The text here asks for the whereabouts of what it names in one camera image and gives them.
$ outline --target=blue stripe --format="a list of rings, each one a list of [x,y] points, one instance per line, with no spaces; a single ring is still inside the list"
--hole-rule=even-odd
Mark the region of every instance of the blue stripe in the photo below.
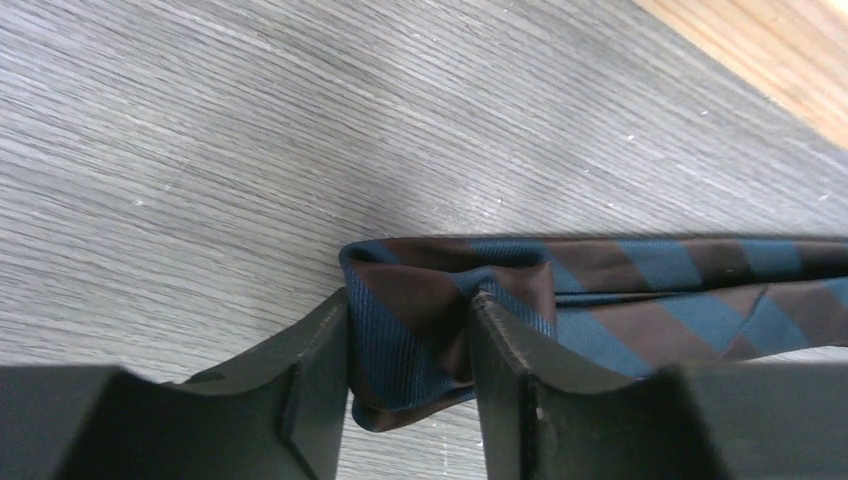
[[[619,240],[619,246],[654,291],[701,286],[692,257],[677,240]]]
[[[657,300],[657,303],[718,352],[730,346],[747,320],[747,317],[709,294],[665,297]]]
[[[553,338],[554,326],[536,310],[527,306],[521,300],[512,296],[495,282],[495,275],[489,267],[480,267],[463,273],[453,273],[451,278],[456,283],[459,291],[466,297],[470,297],[479,289],[485,289],[491,293],[510,313],[518,317],[522,323],[530,325],[536,331]]]
[[[650,375],[654,369],[610,333],[588,310],[557,313],[560,345],[602,367],[631,377]]]
[[[592,307],[621,302],[618,293],[557,293],[557,308]]]
[[[381,304],[351,268],[345,269],[356,323],[356,351],[374,393],[389,410],[404,410],[436,400],[459,388],[431,355]]]
[[[792,318],[768,297],[760,299],[742,333],[763,355],[812,347]]]
[[[751,271],[760,278],[787,277],[801,273],[798,249],[788,240],[740,240]]]
[[[539,240],[476,238],[468,241],[474,252],[489,265],[499,267],[530,267],[550,262],[557,293],[585,292],[586,289],[571,272]]]
[[[391,250],[379,240],[368,240],[347,245],[339,252],[339,263],[342,268],[350,265],[350,260],[365,262],[388,263],[400,265],[401,261]]]
[[[825,280],[824,284],[843,306],[848,307],[848,277]]]

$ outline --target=striped necktie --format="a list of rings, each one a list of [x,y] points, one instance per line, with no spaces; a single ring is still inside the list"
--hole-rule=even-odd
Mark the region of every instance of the striped necktie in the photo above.
[[[353,415],[385,431],[474,398],[470,298],[638,379],[682,361],[848,344],[848,244],[764,239],[401,238],[340,253]]]

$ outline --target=gray wood grain surface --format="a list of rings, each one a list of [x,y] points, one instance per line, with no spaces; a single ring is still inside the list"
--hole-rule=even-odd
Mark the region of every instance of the gray wood grain surface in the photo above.
[[[626,0],[0,1],[0,362],[183,380],[419,234],[848,235],[848,158]],[[340,478],[484,478],[466,404]]]

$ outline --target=necktie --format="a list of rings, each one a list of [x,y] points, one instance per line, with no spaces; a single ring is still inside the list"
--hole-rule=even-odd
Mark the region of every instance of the necktie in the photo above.
[[[768,239],[400,238],[345,247],[353,415],[401,427],[474,398],[480,290],[600,367],[848,345],[848,244]]]

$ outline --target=light wood surface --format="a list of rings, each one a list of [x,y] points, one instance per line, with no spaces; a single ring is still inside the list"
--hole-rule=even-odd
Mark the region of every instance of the light wood surface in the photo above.
[[[848,148],[848,2],[635,1]]]

